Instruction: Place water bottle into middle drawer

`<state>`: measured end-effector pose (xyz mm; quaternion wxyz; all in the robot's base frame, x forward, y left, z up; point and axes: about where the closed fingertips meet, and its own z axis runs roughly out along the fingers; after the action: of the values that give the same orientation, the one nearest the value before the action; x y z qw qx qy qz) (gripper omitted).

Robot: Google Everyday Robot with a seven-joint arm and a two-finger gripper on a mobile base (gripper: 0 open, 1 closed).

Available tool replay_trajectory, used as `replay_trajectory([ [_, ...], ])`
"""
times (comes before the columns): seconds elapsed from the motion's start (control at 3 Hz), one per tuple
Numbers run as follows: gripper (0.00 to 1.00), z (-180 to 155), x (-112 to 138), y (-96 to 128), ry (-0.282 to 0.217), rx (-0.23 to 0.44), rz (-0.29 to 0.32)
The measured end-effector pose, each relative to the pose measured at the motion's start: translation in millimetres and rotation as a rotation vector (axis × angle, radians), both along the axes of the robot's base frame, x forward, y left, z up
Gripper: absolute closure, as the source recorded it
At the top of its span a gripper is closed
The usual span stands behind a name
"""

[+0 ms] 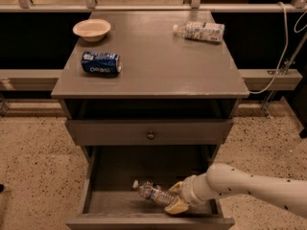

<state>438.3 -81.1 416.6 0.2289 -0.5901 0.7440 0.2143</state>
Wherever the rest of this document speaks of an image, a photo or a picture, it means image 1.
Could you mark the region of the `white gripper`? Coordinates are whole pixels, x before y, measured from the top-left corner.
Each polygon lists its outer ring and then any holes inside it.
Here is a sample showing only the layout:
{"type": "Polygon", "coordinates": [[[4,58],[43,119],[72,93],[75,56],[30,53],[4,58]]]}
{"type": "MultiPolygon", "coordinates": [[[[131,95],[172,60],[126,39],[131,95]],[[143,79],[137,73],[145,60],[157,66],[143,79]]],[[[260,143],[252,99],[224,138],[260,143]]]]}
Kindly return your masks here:
{"type": "Polygon", "coordinates": [[[168,192],[172,195],[180,195],[166,206],[164,210],[170,215],[176,215],[188,210],[189,206],[200,206],[207,201],[206,175],[191,175],[182,182],[173,185],[168,192]]]}

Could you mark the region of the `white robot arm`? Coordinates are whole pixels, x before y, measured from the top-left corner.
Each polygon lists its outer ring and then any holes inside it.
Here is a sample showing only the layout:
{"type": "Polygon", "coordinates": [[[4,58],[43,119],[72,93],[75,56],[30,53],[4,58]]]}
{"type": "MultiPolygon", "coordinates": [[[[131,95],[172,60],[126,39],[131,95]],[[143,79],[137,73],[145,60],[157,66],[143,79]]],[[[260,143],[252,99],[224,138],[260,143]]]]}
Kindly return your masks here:
{"type": "Polygon", "coordinates": [[[307,218],[306,181],[250,174],[223,163],[212,164],[203,174],[186,177],[170,192],[176,194],[165,207],[171,215],[186,212],[211,199],[249,195],[307,218]]]}

